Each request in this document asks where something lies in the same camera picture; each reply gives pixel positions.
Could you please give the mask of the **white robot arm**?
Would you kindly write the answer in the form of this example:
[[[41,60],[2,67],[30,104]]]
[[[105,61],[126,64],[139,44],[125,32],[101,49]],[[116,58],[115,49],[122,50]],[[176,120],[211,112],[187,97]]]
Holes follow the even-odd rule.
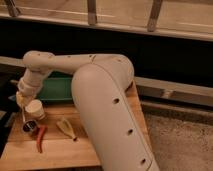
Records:
[[[125,94],[134,80],[126,56],[29,51],[23,64],[18,90],[26,100],[38,94],[51,72],[72,76],[74,104],[104,171],[160,171]]]

